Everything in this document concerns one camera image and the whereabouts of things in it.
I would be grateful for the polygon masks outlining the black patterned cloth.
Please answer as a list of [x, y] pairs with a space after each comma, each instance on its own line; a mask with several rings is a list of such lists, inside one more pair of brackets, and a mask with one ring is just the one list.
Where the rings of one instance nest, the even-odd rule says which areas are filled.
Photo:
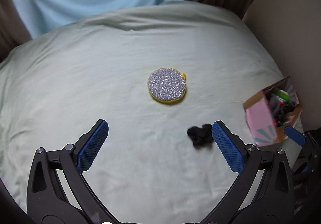
[[286, 122], [288, 113], [294, 111], [296, 104], [292, 101], [286, 101], [276, 94], [271, 94], [269, 100], [269, 108], [277, 127], [282, 126]]

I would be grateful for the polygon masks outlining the green wet wipes pack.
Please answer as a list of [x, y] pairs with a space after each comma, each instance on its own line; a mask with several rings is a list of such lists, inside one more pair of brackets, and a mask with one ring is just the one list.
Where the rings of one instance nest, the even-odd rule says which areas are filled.
[[274, 89], [273, 94], [276, 95], [280, 100], [283, 100], [284, 102], [290, 102], [290, 95], [288, 92], [281, 90], [281, 89]]

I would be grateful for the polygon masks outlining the black fuzzy sock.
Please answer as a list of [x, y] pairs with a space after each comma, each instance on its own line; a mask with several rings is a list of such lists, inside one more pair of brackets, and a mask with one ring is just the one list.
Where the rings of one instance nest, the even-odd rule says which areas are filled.
[[212, 136], [211, 124], [203, 124], [202, 127], [192, 126], [188, 128], [187, 135], [195, 149], [212, 148], [214, 138]]

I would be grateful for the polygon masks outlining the round glitter yellow sponge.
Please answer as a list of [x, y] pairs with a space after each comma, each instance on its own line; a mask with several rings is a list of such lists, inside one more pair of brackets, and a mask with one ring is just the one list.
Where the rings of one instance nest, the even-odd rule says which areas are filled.
[[147, 79], [148, 93], [163, 104], [179, 102], [187, 92], [187, 77], [172, 67], [154, 70]]

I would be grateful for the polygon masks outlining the cardboard box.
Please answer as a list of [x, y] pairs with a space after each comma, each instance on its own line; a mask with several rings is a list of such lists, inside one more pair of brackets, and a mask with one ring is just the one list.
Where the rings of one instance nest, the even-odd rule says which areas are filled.
[[[268, 100], [274, 89], [281, 89], [289, 93], [290, 99], [296, 104], [294, 111], [288, 113], [286, 122], [277, 127], [271, 114]], [[284, 128], [295, 126], [303, 110], [298, 93], [292, 84], [290, 77], [285, 77], [280, 81], [260, 90], [243, 103], [245, 120], [252, 134], [254, 143], [258, 147], [278, 144], [284, 139]]]

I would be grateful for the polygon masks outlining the pale green bed sheet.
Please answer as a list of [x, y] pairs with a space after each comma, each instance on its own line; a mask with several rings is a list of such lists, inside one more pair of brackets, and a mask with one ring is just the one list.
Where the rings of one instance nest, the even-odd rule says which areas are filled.
[[[172, 104], [148, 93], [156, 69], [187, 77]], [[222, 121], [254, 143], [243, 103], [285, 76], [234, 13], [193, 2], [106, 12], [16, 47], [1, 62], [1, 223], [35, 223], [27, 188], [35, 152], [61, 150], [98, 120], [107, 139], [85, 180], [118, 223], [203, 223], [233, 172], [188, 128]], [[280, 142], [290, 169], [298, 152]]]

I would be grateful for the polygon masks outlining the brown left curtain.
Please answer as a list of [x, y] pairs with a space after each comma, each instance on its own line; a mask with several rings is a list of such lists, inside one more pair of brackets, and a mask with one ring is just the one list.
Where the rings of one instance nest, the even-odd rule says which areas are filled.
[[3, 61], [17, 46], [31, 40], [31, 35], [18, 14], [12, 0], [1, 0], [0, 55]]

